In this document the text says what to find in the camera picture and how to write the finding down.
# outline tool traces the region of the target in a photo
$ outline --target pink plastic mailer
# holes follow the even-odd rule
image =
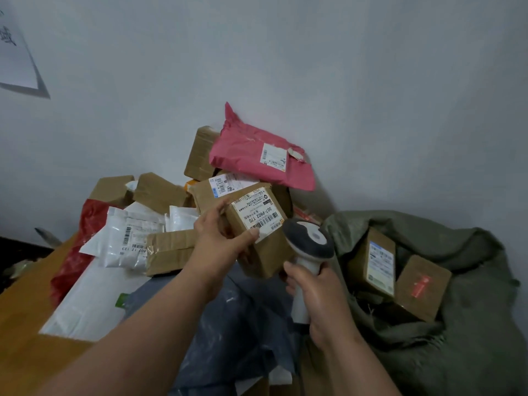
[[[302,148],[242,122],[229,103],[225,107],[224,127],[209,153],[212,166],[296,189],[315,189],[314,172]]]

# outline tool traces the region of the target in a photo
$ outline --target hand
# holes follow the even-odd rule
[[[238,255],[259,238],[258,228],[249,229],[234,239],[223,235],[221,214],[229,202],[229,199],[219,201],[194,223],[198,239],[185,269],[206,286],[208,300],[216,297]]]
[[[310,315],[310,336],[313,342],[328,351],[335,340],[359,334],[341,282],[327,263],[321,265],[318,276],[305,267],[284,263],[288,275],[286,291],[295,295],[295,287],[302,289],[304,303]]]

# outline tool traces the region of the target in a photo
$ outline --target gray wall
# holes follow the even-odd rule
[[[12,2],[51,99],[0,89],[1,235],[66,239],[101,176],[183,183],[229,101],[306,149],[319,212],[482,226],[528,282],[526,0]]]

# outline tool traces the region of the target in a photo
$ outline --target wooden table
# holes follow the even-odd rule
[[[31,394],[91,346],[38,334],[53,312],[50,280],[73,240],[36,263],[0,295],[0,395]]]

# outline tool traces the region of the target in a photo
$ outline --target barcode scanner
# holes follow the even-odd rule
[[[334,256],[334,242],[319,225],[299,218],[284,221],[282,231],[286,240],[297,254],[294,263],[307,268],[314,275],[319,275],[320,266]],[[291,319],[294,324],[309,324],[310,317],[304,304],[303,290],[297,285]]]

